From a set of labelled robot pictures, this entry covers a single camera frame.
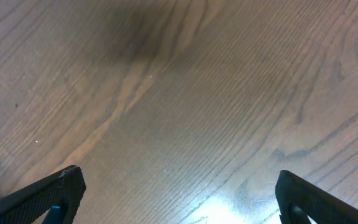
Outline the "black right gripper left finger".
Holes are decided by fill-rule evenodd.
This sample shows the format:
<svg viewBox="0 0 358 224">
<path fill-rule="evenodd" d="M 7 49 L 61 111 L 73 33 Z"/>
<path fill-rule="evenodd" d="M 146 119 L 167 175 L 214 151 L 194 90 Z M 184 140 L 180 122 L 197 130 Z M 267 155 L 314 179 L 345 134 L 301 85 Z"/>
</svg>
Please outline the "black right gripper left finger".
<svg viewBox="0 0 358 224">
<path fill-rule="evenodd" d="M 86 184 L 81 168 L 70 165 L 0 199 L 0 223 L 33 223 L 46 214 L 44 223 L 71 224 Z"/>
</svg>

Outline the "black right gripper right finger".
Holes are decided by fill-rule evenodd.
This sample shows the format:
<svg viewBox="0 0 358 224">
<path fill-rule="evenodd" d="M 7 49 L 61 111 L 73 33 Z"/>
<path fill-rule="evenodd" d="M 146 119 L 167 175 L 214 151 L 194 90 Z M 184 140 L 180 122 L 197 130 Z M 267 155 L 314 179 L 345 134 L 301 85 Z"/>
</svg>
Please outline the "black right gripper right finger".
<svg viewBox="0 0 358 224">
<path fill-rule="evenodd" d="M 275 196 L 284 224 L 358 223 L 358 209 L 288 170 L 280 171 Z"/>
</svg>

